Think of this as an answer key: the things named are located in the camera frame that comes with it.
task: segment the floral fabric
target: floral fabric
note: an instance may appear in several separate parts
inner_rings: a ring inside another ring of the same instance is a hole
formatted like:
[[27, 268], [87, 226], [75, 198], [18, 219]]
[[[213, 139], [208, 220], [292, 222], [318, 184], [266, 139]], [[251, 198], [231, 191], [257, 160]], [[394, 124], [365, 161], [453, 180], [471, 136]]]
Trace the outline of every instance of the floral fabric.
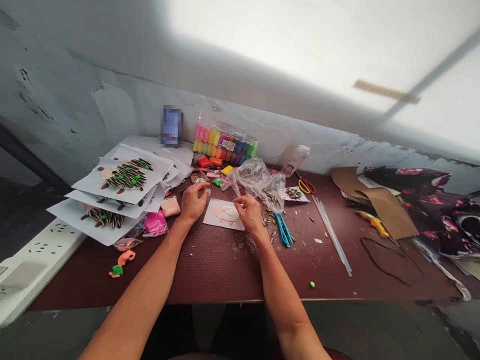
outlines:
[[480, 255], [480, 206], [466, 196], [444, 192], [451, 173], [385, 166], [365, 170], [368, 178], [401, 192], [403, 207], [418, 231], [441, 254]]

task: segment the green clay ball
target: green clay ball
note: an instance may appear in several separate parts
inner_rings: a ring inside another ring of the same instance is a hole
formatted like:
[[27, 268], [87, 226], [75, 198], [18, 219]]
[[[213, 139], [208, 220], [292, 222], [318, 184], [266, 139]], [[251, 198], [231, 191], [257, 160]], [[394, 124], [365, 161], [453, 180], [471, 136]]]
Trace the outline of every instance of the green clay ball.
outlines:
[[124, 273], [124, 269], [120, 265], [115, 265], [111, 268], [111, 273], [113, 275], [122, 275]]

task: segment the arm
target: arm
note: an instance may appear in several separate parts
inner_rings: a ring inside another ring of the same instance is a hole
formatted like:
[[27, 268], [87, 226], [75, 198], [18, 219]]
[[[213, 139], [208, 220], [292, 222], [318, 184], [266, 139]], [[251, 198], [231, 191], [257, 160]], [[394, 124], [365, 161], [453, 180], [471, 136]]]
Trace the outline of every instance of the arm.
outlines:
[[202, 214], [208, 194], [200, 182], [183, 193], [182, 213], [168, 235], [115, 304], [95, 337], [80, 356], [85, 359], [140, 359], [150, 331], [172, 287], [180, 249], [190, 228]]
[[280, 263], [262, 225], [261, 208], [251, 195], [235, 199], [240, 220], [258, 248], [265, 302], [286, 359], [330, 359], [295, 287]]

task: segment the yellow-handled scissors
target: yellow-handled scissors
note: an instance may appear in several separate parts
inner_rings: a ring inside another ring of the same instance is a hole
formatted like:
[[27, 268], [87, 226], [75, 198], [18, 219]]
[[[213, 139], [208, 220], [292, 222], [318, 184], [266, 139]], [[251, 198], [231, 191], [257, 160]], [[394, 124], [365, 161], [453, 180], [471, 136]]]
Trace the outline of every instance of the yellow-handled scissors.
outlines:
[[295, 171], [295, 174], [298, 176], [298, 187], [300, 188], [300, 190], [305, 194], [315, 194], [315, 192], [317, 191], [315, 189], [315, 186], [313, 186], [310, 181], [305, 180], [303, 177], [301, 177], [298, 171]]

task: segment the brown tabletop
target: brown tabletop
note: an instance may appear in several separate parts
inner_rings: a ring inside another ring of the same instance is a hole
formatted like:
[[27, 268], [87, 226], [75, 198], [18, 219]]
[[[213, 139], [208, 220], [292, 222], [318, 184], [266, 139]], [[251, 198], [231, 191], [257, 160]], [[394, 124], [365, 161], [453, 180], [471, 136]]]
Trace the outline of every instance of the brown tabletop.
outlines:
[[[433, 300], [461, 299], [455, 285], [409, 242], [403, 241], [406, 252], [421, 268], [423, 275], [410, 260], [402, 259], [389, 251], [371, 247], [371, 253], [380, 266], [395, 272], [407, 281], [417, 282], [406, 286], [381, 272], [361, 245], [361, 237], [385, 241], [347, 207], [339, 189], [329, 176], [305, 173], [304, 178], [316, 187], [316, 196], [326, 208], [336, 236], [352, 268], [349, 277], [322, 219], [311, 202], [286, 201], [284, 218], [296, 242], [286, 248], [277, 231], [273, 247], [288, 273], [298, 294], [305, 300]], [[287, 187], [297, 186], [298, 178], [287, 179]], [[190, 180], [174, 189], [174, 194], [190, 185]], [[222, 192], [211, 186], [211, 197], [231, 201], [230, 188]], [[203, 215], [185, 239], [168, 304], [228, 303], [261, 301], [262, 278], [255, 244], [245, 231], [205, 225]], [[167, 219], [171, 226], [176, 217]], [[278, 230], [270, 225], [268, 232]], [[144, 238], [134, 248], [135, 260], [124, 267], [120, 278], [112, 279], [108, 273], [117, 263], [119, 252], [88, 238], [65, 266], [45, 287], [29, 310], [63, 310], [114, 305], [130, 281], [147, 262], [165, 236]], [[480, 281], [463, 275], [448, 260], [442, 264], [471, 292], [480, 298]]]

